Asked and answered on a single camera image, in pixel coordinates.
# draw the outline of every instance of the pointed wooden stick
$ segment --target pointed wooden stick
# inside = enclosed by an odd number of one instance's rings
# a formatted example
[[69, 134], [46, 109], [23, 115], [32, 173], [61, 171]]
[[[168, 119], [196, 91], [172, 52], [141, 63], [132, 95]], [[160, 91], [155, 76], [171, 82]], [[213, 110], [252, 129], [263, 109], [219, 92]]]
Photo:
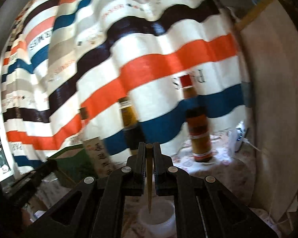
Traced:
[[148, 200], [149, 213], [151, 212], [151, 201], [152, 201], [152, 169], [153, 169], [153, 145], [146, 144], [147, 200]]

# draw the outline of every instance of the amber bottle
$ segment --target amber bottle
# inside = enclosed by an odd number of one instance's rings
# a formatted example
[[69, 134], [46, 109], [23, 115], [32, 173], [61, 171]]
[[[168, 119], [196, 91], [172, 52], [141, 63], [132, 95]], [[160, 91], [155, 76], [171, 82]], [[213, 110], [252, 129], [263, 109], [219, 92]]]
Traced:
[[129, 97], [123, 97], [118, 100], [120, 112], [124, 122], [124, 135], [127, 146], [131, 154], [136, 155], [138, 152], [139, 142], [145, 142], [145, 136], [138, 122], [136, 112], [132, 106]]
[[208, 162], [212, 158], [212, 153], [206, 108], [199, 106], [197, 92], [190, 76], [184, 75], [180, 77], [180, 81], [184, 99], [188, 104], [186, 121], [192, 142], [194, 159], [196, 162]]

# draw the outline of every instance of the cable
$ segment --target cable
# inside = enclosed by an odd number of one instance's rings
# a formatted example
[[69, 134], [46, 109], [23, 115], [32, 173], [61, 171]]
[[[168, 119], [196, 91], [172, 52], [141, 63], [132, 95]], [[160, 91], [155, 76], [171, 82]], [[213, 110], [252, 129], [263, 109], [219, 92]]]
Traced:
[[254, 149], [256, 149], [257, 151], [261, 152], [261, 150], [257, 147], [255, 147], [252, 143], [250, 143], [250, 141], [246, 138], [243, 139], [243, 141], [249, 145], [251, 145]]
[[[257, 148], [257, 147], [255, 147], [248, 139], [246, 139], [246, 138], [243, 138], [243, 141], [245, 142], [245, 143], [247, 143], [247, 144], [249, 144], [250, 146], [252, 146], [254, 149], [256, 149], [257, 151], [259, 151], [259, 152], [262, 152], [263, 154], [265, 154], [266, 156], [269, 156], [267, 153], [265, 153], [264, 151], [261, 151], [259, 148]], [[274, 189], [274, 192], [273, 192], [273, 197], [272, 197], [272, 201], [271, 201], [271, 204], [270, 204], [270, 207], [269, 207], [269, 213], [268, 213], [268, 215], [269, 215], [269, 218], [273, 221], [273, 223], [275, 224], [275, 222], [274, 222], [274, 220], [271, 218], [271, 210], [272, 210], [272, 208], [273, 208], [273, 203], [274, 203], [274, 200], [275, 200], [275, 195], [276, 195], [276, 193], [277, 193], [277, 186], [278, 186], [278, 183], [279, 183], [279, 180], [278, 180], [278, 178], [277, 178], [277, 182], [276, 182], [276, 186], [275, 186], [275, 189]]]

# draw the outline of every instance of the striped tarp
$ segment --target striped tarp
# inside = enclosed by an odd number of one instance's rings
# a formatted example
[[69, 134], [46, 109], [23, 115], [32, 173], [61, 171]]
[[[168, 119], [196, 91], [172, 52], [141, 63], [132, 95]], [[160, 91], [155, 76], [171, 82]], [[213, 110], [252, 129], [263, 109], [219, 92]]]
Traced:
[[100, 137], [114, 162], [130, 155], [118, 99], [128, 95], [146, 141], [164, 154], [188, 137], [179, 77], [191, 74], [213, 131], [246, 117], [241, 64], [213, 0], [33, 0], [4, 54], [2, 112], [19, 166], [37, 166]]

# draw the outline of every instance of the floral tablecloth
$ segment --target floral tablecloth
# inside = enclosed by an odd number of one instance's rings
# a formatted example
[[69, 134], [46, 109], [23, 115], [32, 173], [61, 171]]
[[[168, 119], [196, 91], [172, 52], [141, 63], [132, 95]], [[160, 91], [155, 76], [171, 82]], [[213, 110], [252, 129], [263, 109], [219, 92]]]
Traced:
[[256, 175], [254, 149], [243, 143], [239, 152], [230, 157], [228, 151], [228, 131], [211, 135], [213, 158], [208, 163], [194, 161], [191, 141], [183, 144], [183, 148], [172, 157], [174, 166], [179, 167], [192, 176], [214, 176], [228, 188], [245, 205], [250, 203]]

